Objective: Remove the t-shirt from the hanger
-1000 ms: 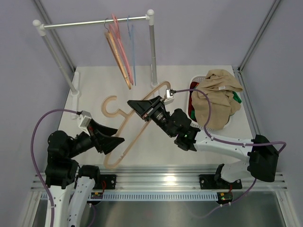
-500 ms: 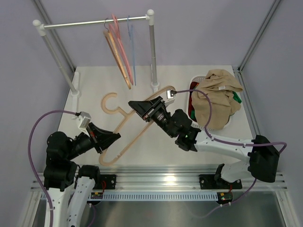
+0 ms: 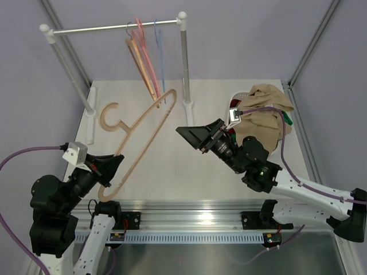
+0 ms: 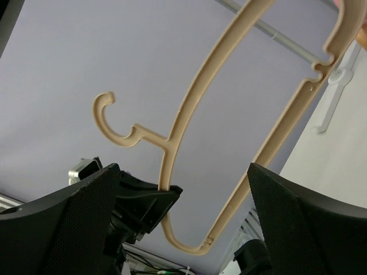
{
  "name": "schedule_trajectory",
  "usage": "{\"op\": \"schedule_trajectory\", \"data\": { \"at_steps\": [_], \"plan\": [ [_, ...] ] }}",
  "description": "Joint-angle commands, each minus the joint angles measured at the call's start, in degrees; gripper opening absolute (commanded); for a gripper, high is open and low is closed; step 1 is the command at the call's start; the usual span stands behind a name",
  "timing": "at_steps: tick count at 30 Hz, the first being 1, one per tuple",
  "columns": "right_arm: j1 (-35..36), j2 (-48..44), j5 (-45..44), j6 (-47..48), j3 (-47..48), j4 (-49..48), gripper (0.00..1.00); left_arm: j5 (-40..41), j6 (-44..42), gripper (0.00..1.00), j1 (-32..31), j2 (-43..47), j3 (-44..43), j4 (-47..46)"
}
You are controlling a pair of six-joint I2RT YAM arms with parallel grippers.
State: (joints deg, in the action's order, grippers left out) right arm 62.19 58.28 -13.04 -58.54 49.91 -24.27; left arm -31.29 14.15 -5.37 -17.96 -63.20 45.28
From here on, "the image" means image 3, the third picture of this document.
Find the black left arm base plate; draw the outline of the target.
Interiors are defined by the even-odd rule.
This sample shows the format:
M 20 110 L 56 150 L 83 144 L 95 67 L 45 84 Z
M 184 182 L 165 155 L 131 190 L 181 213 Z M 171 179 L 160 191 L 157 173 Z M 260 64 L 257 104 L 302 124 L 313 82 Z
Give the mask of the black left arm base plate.
M 114 230 L 139 230 L 140 229 L 141 212 L 138 211 L 122 211 L 117 216 Z

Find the beige wooden hanger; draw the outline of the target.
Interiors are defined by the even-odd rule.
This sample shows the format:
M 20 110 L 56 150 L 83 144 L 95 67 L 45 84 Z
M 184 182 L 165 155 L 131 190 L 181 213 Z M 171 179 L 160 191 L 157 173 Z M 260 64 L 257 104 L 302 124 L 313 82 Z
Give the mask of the beige wooden hanger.
M 123 191 L 131 175 L 166 124 L 176 103 L 177 91 L 169 89 L 147 109 L 135 115 L 133 122 L 123 120 L 122 115 L 126 112 L 119 110 L 120 104 L 117 102 L 110 102 L 102 108 L 98 118 L 99 126 L 110 135 L 117 133 L 122 135 L 114 155 L 125 155 L 129 167 L 118 169 L 116 174 L 118 178 L 114 180 L 110 190 L 106 187 L 99 188 L 98 200 L 112 201 Z

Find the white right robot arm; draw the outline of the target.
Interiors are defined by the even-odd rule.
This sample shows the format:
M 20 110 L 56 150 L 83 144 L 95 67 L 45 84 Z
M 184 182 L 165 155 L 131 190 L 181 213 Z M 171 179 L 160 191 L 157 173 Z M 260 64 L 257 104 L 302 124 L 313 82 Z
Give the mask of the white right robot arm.
M 298 178 L 276 163 L 268 161 L 268 151 L 253 136 L 235 145 L 221 119 L 205 126 L 177 127 L 176 132 L 203 154 L 211 151 L 253 191 L 277 194 L 299 200 L 306 207 L 292 210 L 277 201 L 264 202 L 260 223 L 273 227 L 279 223 L 326 226 L 348 241 L 362 243 L 366 233 L 366 191 L 343 191 Z

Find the beige t shirt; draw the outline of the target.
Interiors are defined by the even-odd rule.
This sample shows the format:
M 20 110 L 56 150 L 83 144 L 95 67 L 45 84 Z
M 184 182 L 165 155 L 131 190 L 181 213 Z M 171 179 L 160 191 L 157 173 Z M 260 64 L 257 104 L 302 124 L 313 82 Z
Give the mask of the beige t shirt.
M 238 105 L 239 111 L 260 107 L 273 107 L 283 112 L 292 112 L 294 105 L 276 86 L 271 84 L 254 85 L 249 94 Z M 255 137 L 269 153 L 276 150 L 282 139 L 283 124 L 280 114 L 274 110 L 255 111 L 241 116 L 241 123 L 233 127 L 236 142 L 242 145 L 247 136 Z

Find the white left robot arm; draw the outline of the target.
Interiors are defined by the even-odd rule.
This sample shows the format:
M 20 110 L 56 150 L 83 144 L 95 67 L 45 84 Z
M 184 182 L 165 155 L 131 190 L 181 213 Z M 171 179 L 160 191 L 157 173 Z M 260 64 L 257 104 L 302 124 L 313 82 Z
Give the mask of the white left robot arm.
M 109 234 L 123 222 L 120 203 L 109 201 L 96 205 L 91 232 L 76 263 L 73 249 L 79 220 L 72 211 L 96 184 L 110 186 L 123 159 L 123 155 L 87 155 L 84 162 L 87 168 L 74 169 L 66 182 L 53 175 L 35 181 L 29 235 L 33 260 L 43 274 L 97 273 Z

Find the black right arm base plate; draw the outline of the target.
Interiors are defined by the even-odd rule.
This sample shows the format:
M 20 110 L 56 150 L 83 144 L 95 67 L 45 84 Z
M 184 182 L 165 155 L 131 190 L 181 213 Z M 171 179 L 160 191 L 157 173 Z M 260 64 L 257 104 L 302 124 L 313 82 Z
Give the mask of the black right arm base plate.
M 263 214 L 260 211 L 241 212 L 241 222 L 244 230 L 291 230 L 292 223 L 279 223 L 274 220 L 272 214 Z

